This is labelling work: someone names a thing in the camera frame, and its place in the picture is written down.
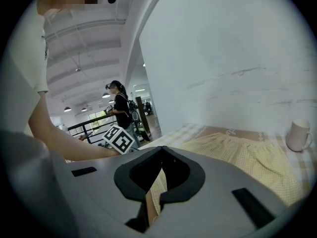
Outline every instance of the backpack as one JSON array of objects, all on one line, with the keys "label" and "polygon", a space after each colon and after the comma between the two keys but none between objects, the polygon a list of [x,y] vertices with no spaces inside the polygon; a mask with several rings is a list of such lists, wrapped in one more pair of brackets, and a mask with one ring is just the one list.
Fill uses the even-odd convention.
[{"label": "backpack", "polygon": [[130,114],[127,114],[131,118],[133,122],[140,121],[139,113],[137,112],[137,105],[134,103],[134,101],[129,101],[123,93],[118,93],[118,95],[122,96],[128,103]]}]

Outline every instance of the black metal railing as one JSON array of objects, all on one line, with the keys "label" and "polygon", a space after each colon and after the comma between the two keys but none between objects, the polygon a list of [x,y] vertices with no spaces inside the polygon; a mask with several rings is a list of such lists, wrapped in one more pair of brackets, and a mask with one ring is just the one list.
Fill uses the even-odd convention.
[{"label": "black metal railing", "polygon": [[85,121],[85,122],[79,123],[77,125],[71,126],[71,127],[68,128],[68,133],[71,136],[77,136],[79,134],[85,134],[85,139],[87,139],[88,143],[90,143],[90,144],[94,144],[94,143],[97,143],[99,141],[103,141],[103,139],[99,139],[99,140],[96,140],[94,142],[91,142],[91,138],[94,137],[94,136],[103,134],[103,133],[105,133],[105,131],[100,132],[100,133],[91,133],[91,134],[89,134],[89,131],[96,130],[96,129],[99,129],[99,128],[103,127],[103,126],[115,123],[116,122],[115,120],[113,120],[111,122],[108,122],[108,123],[105,123],[105,124],[100,125],[100,126],[92,127],[91,129],[86,129],[85,125],[93,123],[93,122],[96,122],[96,121],[99,121],[99,120],[102,120],[102,119],[105,119],[105,118],[109,118],[109,117],[111,117],[111,116],[98,117],[98,118],[91,119],[89,121]]}]

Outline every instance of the floor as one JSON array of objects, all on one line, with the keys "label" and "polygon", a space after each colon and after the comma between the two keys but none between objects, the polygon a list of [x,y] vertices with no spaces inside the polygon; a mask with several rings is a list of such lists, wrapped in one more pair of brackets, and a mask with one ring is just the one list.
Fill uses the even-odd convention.
[{"label": "floor", "polygon": [[[162,133],[160,131],[160,126],[159,126],[159,121],[158,119],[154,116],[154,115],[150,115],[147,116],[147,120],[148,120],[148,124],[149,124],[149,128],[151,131],[151,137],[150,140],[154,141],[160,137],[162,137]],[[148,144],[149,142],[141,142],[141,145],[144,146],[146,144]]]}]

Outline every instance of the black hair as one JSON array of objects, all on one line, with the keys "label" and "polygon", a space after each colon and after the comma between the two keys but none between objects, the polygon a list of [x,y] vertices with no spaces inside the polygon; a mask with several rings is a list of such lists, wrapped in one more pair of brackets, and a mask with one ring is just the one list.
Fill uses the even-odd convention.
[{"label": "black hair", "polygon": [[124,87],[119,81],[114,80],[113,82],[111,82],[110,86],[111,86],[111,85],[115,85],[115,86],[118,88],[118,90],[119,90],[121,93],[123,93],[124,96],[128,99],[128,95],[127,95],[127,92],[126,92],[126,90],[125,90],[125,87]]}]

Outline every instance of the ceiling beam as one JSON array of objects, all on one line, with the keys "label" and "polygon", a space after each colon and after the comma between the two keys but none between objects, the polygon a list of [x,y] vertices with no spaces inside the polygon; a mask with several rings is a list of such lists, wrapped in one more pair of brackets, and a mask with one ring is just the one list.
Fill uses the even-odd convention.
[{"label": "ceiling beam", "polygon": [[[93,68],[105,67],[105,66],[111,66],[111,65],[117,65],[117,64],[119,64],[119,59],[109,59],[109,60],[97,62],[95,64],[91,63],[91,64],[81,66],[80,69],[81,69],[81,71],[86,71],[86,70],[93,69]],[[80,73],[80,72],[76,71],[76,68],[65,71],[59,75],[56,75],[56,76],[50,78],[48,80],[48,85],[51,85],[51,84],[53,84],[53,83],[55,83],[63,78],[69,77],[69,76],[74,75],[76,73]]]},{"label": "ceiling beam", "polygon": [[101,99],[101,97],[95,96],[95,97],[89,98],[88,101],[83,101],[83,102],[75,103],[75,104],[72,104],[72,105],[74,105],[74,106],[76,106],[76,107],[82,107],[82,106],[85,106],[87,103],[91,103],[91,102],[94,102],[94,101],[99,101],[100,99]]},{"label": "ceiling beam", "polygon": [[76,87],[84,86],[84,85],[87,85],[87,84],[90,84],[90,83],[93,83],[93,82],[102,81],[102,80],[105,80],[105,79],[111,79],[111,78],[119,77],[119,76],[120,76],[119,73],[114,73],[114,74],[111,74],[111,75],[107,75],[105,77],[88,78],[86,80],[83,80],[83,81],[80,81],[80,82],[75,82],[73,84],[67,85],[67,86],[65,86],[63,88],[58,89],[55,92],[51,92],[51,96],[54,98],[57,95],[63,94],[65,92],[67,92],[67,91],[70,91],[70,90],[76,88]]},{"label": "ceiling beam", "polygon": [[67,53],[63,52],[61,55],[54,55],[54,59],[48,61],[47,68],[52,67],[55,64],[62,62],[66,59],[70,59],[71,57],[77,56],[79,53],[85,54],[87,52],[93,52],[93,51],[103,50],[103,49],[114,49],[114,48],[121,48],[120,39],[109,41],[109,42],[96,43],[84,48],[82,46],[75,47],[75,48],[69,49]]},{"label": "ceiling beam", "polygon": [[84,90],[84,91],[80,91],[80,92],[77,92],[77,93],[74,93],[74,94],[71,94],[71,95],[67,95],[66,97],[62,98],[62,101],[67,101],[67,100],[70,100],[70,99],[73,99],[73,98],[76,98],[80,95],[83,95],[83,94],[89,94],[91,92],[99,92],[100,91],[100,87],[95,87],[95,88],[91,88],[91,89],[87,89],[87,90]]},{"label": "ceiling beam", "polygon": [[[63,37],[68,34],[75,33],[77,30],[83,30],[83,29],[90,29],[94,27],[103,27],[103,26],[122,26],[125,24],[125,19],[103,19],[103,20],[95,20],[90,22],[85,22],[77,25],[77,28],[75,26],[70,26],[64,29],[61,29],[56,32],[57,37]],[[50,43],[54,40],[56,40],[56,35],[54,33],[47,34],[45,37],[45,40]]]}]

